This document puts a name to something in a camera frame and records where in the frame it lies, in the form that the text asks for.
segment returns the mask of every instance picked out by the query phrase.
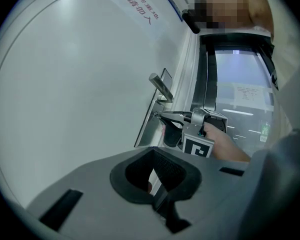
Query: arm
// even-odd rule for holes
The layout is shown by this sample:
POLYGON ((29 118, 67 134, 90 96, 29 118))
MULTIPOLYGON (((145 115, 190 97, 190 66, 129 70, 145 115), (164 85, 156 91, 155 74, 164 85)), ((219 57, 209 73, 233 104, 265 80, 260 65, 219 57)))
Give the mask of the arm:
POLYGON ((214 140, 212 153, 217 159, 249 162, 250 157, 243 152, 232 139, 210 123, 204 123, 204 131, 208 139, 214 140))
POLYGON ((274 22, 268 0, 247 0, 249 15, 252 23, 268 30, 274 35, 274 22))

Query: glass pane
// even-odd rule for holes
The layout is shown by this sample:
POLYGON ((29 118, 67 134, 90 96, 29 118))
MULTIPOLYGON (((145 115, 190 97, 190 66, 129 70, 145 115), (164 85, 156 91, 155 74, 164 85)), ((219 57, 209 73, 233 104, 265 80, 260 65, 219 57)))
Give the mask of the glass pane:
POLYGON ((262 149, 273 117, 271 78, 261 56, 241 50, 215 52, 216 111, 228 118, 227 133, 248 155, 262 149))

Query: human hand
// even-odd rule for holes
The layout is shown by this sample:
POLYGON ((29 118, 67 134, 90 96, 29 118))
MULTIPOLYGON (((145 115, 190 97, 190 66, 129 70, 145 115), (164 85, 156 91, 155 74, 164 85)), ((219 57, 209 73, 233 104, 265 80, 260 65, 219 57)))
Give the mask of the human hand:
MULTIPOLYGON (((250 157, 238 148, 225 132, 219 130, 217 127, 208 122, 204 123, 203 130, 206 133, 205 137, 214 141, 212 153, 217 159, 242 162, 250 161, 250 157)), ((166 126, 162 125, 163 136, 165 135, 165 131, 166 126)))

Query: sleeve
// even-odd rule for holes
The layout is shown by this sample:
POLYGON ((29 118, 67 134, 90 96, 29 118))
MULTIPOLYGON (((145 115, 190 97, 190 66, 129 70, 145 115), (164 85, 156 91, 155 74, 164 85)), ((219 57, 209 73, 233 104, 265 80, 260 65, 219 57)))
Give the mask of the sleeve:
POLYGON ((267 0, 273 20, 272 61, 280 90, 300 66, 300 25, 283 0, 267 0))

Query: paper notice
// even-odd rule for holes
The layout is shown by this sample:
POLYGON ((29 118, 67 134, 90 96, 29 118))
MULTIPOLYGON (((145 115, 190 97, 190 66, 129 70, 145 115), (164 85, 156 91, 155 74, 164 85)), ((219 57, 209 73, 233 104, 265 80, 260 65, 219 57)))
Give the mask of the paper notice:
POLYGON ((257 85, 234 83, 234 105, 266 109, 264 88, 257 85))
POLYGON ((152 39, 161 36, 165 29, 165 19, 150 0, 111 0, 138 24, 152 39))

